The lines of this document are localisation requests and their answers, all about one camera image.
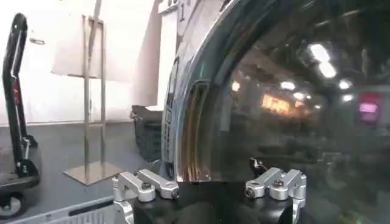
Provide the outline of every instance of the metal stand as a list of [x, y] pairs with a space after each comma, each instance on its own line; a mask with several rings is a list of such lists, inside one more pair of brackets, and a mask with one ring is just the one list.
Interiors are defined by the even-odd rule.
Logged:
[[[71, 178], [80, 181], [84, 185], [91, 185], [120, 173], [122, 170], [105, 162], [105, 26], [99, 20], [102, 0], [97, 0], [93, 18], [83, 16], [84, 40], [83, 40], [83, 77], [84, 77], [84, 165], [64, 172]], [[87, 27], [89, 21], [93, 22], [89, 41], [87, 40]], [[90, 70], [93, 52], [93, 42], [98, 26], [102, 27], [101, 38], [101, 122], [93, 124], [101, 128], [101, 160], [90, 163], [89, 129], [90, 124]]]

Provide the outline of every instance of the hand truck wheel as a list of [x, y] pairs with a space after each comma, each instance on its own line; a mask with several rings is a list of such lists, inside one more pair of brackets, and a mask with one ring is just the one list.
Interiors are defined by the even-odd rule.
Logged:
[[15, 192], [1, 198], [5, 203], [0, 205], [0, 220], [15, 218], [27, 210], [26, 198], [22, 193]]

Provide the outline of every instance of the bolt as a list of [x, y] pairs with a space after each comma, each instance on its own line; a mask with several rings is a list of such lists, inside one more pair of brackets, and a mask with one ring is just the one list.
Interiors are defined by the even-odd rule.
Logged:
[[142, 189], [142, 190], [148, 190], [148, 189], [150, 189], [151, 187], [152, 187], [152, 185], [149, 184], [149, 183], [142, 183], [142, 184], [141, 184], [141, 189]]
[[176, 199], [176, 198], [179, 197], [179, 191], [178, 191], [178, 189], [174, 189], [174, 190], [172, 191], [171, 197], [172, 197], [172, 199]]
[[281, 180], [275, 180], [274, 183], [272, 184], [274, 187], [283, 187], [285, 184]]
[[255, 191], [251, 188], [248, 188], [245, 190], [245, 196], [248, 198], [254, 198], [255, 197]]

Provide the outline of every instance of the pink light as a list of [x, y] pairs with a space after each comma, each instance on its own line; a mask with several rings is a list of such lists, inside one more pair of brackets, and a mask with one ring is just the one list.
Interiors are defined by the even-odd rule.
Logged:
[[377, 111], [378, 105], [372, 103], [361, 103], [359, 110], [360, 112], [366, 113], [375, 113]]

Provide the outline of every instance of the ceiling light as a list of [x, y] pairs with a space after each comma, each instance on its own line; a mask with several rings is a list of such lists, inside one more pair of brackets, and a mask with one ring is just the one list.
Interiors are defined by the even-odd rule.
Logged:
[[344, 102], [348, 102], [352, 99], [353, 99], [353, 95], [351, 95], [351, 94], [343, 95], [343, 97], [342, 97], [342, 101], [344, 101]]
[[329, 62], [319, 64], [319, 70], [327, 79], [333, 78], [336, 75], [335, 68]]
[[238, 89], [239, 89], [239, 83], [236, 82], [236, 81], [234, 81], [233, 84], [232, 84], [232, 90], [233, 90], [234, 92], [237, 92]]
[[314, 58], [319, 62], [328, 62], [330, 57], [328, 55], [327, 50], [321, 44], [312, 44], [310, 47], [311, 53]]
[[280, 87], [282, 87], [282, 89], [289, 89], [289, 90], [295, 89], [295, 85], [292, 82], [281, 82]]
[[293, 96], [294, 96], [296, 99], [299, 99], [299, 100], [303, 100], [303, 98], [305, 98], [305, 95], [303, 95], [303, 93], [300, 93], [300, 92], [294, 93]]
[[352, 84], [348, 80], [341, 80], [339, 82], [339, 88], [340, 89], [347, 89], [347, 88], [350, 88], [351, 86], [352, 86]]

